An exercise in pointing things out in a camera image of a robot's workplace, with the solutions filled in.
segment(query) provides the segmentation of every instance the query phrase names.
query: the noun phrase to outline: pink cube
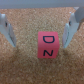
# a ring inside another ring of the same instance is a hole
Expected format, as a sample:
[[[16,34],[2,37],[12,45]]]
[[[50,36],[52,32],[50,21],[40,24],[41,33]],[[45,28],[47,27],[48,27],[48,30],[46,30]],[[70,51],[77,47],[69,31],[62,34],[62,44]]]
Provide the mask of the pink cube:
[[[38,32],[38,58],[56,58],[59,47],[57,32]]]

